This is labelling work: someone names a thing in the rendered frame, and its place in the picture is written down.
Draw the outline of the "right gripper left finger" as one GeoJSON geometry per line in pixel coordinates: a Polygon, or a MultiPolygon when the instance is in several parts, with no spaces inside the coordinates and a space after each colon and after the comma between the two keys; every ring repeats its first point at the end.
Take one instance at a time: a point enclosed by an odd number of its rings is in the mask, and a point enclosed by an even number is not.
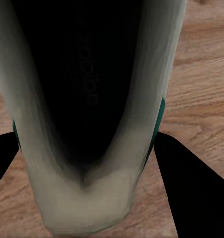
{"type": "Polygon", "coordinates": [[[18,151],[18,140],[14,132],[0,135],[0,180],[18,151]]]}

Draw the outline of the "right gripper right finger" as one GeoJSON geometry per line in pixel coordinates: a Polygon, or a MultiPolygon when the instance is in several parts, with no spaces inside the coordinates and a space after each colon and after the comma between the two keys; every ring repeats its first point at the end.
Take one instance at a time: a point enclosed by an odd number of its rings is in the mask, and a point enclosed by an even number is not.
{"type": "Polygon", "coordinates": [[[179,238],[224,238],[224,179],[174,137],[154,151],[179,238]]]}

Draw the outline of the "gym shoe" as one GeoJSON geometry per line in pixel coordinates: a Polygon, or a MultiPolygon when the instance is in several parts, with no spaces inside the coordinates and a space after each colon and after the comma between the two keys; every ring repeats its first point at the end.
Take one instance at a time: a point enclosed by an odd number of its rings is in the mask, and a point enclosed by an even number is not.
{"type": "Polygon", "coordinates": [[[0,0],[0,91],[45,228],[130,213],[154,146],[187,0],[0,0]]]}

